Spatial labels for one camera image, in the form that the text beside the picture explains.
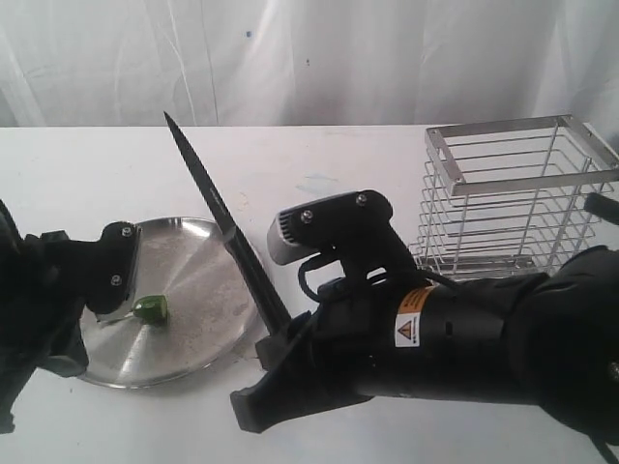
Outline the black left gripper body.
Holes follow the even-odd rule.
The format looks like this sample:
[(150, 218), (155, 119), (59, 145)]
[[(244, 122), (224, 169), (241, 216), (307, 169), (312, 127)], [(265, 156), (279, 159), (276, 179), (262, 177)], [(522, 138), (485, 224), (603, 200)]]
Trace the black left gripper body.
[(60, 377), (79, 377), (87, 370), (80, 322), (90, 286), (78, 251), (89, 245), (70, 240), (62, 231), (28, 234), (22, 240), (24, 327), (19, 351), (30, 367)]

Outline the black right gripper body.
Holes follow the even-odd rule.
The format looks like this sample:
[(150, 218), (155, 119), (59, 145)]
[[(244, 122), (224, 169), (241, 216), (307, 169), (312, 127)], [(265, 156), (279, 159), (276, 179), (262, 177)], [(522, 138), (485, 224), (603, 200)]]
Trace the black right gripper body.
[(401, 280), (348, 290), (341, 279), (324, 298), (285, 360), (288, 401), (368, 401), (401, 396)]

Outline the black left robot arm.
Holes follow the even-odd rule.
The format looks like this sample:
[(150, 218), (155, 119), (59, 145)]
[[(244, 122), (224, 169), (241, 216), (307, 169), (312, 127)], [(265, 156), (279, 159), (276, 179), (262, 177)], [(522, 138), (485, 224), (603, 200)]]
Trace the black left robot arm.
[(43, 368), (60, 377), (82, 375), (89, 365), (79, 320), (88, 298), (88, 261), (103, 240), (21, 237), (9, 209), (1, 206), (1, 432), (15, 430), (12, 408)]

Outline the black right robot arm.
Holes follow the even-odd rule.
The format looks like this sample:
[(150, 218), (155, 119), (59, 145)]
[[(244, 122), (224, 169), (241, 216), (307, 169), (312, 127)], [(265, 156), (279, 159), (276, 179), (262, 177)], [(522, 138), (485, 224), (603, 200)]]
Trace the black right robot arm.
[(379, 396), (533, 405), (618, 459), (618, 254), (594, 246), (556, 273), (352, 287), (258, 345), (264, 376), (230, 396), (241, 429)]

